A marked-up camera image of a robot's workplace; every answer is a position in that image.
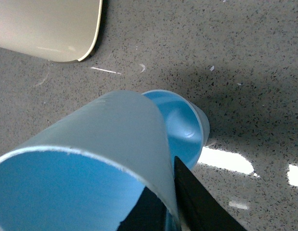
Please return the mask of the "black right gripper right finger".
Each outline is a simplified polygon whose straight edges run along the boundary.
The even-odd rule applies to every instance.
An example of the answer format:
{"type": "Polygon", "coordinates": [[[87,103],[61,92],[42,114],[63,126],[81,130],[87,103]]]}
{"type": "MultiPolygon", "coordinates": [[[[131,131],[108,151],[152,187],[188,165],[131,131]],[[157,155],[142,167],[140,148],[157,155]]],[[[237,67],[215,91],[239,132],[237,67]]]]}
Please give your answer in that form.
{"type": "Polygon", "coordinates": [[[174,158],[177,202],[192,231],[244,231],[178,156],[174,158]]]}

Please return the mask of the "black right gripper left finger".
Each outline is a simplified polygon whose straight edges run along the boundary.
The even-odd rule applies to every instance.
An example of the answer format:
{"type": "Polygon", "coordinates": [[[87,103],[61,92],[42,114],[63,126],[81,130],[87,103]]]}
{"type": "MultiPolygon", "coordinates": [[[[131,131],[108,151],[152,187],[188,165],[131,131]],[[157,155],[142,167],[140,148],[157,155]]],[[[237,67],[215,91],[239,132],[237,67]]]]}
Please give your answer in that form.
{"type": "Polygon", "coordinates": [[[164,231],[166,228],[166,207],[147,187],[137,203],[120,222],[119,231],[164,231]]]}

